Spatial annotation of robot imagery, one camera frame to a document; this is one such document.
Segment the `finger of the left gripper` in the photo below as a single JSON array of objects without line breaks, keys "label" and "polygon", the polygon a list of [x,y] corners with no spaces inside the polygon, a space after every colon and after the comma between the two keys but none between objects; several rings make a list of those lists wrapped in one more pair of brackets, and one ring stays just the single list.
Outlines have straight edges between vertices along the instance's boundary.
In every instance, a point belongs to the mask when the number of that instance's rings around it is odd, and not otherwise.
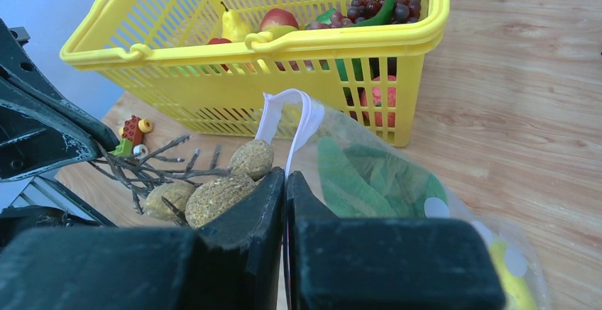
[{"label": "finger of the left gripper", "polygon": [[119,140],[66,99],[29,58],[24,28],[1,24],[1,181],[95,160]]}]

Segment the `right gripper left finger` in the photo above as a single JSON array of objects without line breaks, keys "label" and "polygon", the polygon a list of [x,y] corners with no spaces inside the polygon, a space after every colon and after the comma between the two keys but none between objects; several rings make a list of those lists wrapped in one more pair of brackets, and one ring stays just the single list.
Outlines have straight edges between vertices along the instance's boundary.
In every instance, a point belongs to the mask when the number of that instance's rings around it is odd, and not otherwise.
[{"label": "right gripper left finger", "polygon": [[284,173],[197,230],[37,227],[1,252],[2,309],[275,309]]}]

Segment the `yellow banana bunch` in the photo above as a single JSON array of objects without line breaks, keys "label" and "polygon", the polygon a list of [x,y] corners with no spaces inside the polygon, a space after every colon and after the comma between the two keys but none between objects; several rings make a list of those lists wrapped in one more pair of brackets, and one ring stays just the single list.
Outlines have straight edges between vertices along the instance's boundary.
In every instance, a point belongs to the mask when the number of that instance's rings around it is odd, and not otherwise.
[{"label": "yellow banana bunch", "polygon": [[504,309],[538,309],[526,280],[528,264],[524,255],[498,239],[492,242],[489,253],[505,292]]}]

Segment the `clear zip top bag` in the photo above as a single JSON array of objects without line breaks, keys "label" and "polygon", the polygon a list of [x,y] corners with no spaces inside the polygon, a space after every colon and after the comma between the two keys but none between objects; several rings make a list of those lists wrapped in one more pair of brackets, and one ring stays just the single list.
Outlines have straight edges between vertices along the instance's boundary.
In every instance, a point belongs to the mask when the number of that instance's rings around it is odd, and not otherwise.
[{"label": "clear zip top bag", "polygon": [[257,138],[289,130],[285,171],[342,217],[457,218],[480,234],[507,309],[550,309],[540,262],[521,227],[471,212],[438,177],[346,114],[298,89],[265,94]]}]

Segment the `green leafy vegetable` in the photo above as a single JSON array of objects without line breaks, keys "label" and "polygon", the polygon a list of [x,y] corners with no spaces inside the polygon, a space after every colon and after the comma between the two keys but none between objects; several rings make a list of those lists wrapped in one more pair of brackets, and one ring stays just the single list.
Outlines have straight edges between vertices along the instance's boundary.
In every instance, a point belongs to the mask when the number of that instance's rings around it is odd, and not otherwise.
[{"label": "green leafy vegetable", "polygon": [[448,218],[445,188],[425,168],[386,150],[317,141],[318,172],[327,207],[339,217]]}]

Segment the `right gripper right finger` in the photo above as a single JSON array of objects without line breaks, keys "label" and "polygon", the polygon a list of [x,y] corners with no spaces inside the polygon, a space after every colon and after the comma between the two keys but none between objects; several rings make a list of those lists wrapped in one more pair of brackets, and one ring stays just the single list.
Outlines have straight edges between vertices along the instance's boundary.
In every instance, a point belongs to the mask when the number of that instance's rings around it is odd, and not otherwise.
[{"label": "right gripper right finger", "polygon": [[449,218],[339,218],[304,175],[287,180],[285,283],[290,309],[502,309],[485,243]]}]

